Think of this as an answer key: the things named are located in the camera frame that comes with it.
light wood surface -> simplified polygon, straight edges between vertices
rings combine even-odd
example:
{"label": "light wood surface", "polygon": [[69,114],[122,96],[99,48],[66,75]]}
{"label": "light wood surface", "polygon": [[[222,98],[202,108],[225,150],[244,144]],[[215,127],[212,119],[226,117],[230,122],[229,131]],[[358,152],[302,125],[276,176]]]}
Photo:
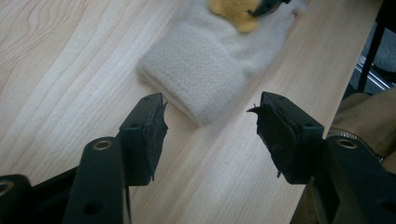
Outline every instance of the light wood surface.
{"label": "light wood surface", "polygon": [[[115,135],[138,100],[136,61],[182,0],[0,1],[0,175],[40,183]],[[285,48],[227,116],[197,127],[169,105],[156,180],[132,188],[134,223],[288,223],[303,187],[276,168],[246,113],[262,91],[329,128],[378,0],[312,0]]]}

black plastic mount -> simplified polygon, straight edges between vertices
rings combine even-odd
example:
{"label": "black plastic mount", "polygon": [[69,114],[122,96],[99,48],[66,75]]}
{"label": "black plastic mount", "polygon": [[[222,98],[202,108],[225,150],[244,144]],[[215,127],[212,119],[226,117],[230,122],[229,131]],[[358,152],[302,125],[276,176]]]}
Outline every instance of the black plastic mount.
{"label": "black plastic mount", "polygon": [[131,223],[129,186],[154,177],[167,126],[160,93],[142,98],[116,137],[85,146],[79,167],[31,187],[0,176],[0,224]]}
{"label": "black plastic mount", "polygon": [[284,96],[263,92],[257,134],[271,153],[277,170],[290,184],[307,184],[312,161],[322,144],[323,126]]}
{"label": "black plastic mount", "polygon": [[319,223],[396,223],[396,177],[361,141],[323,127],[283,96],[263,92],[257,133],[291,184],[313,180]]}

white glove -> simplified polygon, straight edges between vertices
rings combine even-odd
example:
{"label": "white glove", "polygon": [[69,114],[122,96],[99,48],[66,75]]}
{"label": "white glove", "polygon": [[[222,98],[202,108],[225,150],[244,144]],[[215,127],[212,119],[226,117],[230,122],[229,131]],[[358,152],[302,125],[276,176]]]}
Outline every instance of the white glove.
{"label": "white glove", "polygon": [[244,90],[248,77],[264,74],[282,49],[304,0],[282,4],[248,34],[210,12],[207,0],[188,2],[175,25],[139,60],[136,71],[199,125],[221,115]]}

yellow object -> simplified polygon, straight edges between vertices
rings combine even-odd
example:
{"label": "yellow object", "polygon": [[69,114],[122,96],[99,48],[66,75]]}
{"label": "yellow object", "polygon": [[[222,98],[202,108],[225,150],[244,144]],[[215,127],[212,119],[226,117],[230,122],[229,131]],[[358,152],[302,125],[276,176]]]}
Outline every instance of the yellow object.
{"label": "yellow object", "polygon": [[260,0],[209,0],[210,10],[232,23],[240,33],[248,33],[259,27],[257,18],[249,15],[260,5]]}

wood grain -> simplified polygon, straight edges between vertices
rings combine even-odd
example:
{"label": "wood grain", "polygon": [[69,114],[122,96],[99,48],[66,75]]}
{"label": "wood grain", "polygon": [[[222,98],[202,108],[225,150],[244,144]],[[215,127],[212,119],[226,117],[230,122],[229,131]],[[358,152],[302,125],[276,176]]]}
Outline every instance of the wood grain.
{"label": "wood grain", "polygon": [[[0,175],[35,185],[115,135],[155,92],[134,66],[182,2],[0,1]],[[380,3],[310,1],[268,71],[209,126],[168,106],[156,180],[132,190],[134,223],[288,223],[303,187],[276,178],[245,111],[273,91],[329,128]]]}

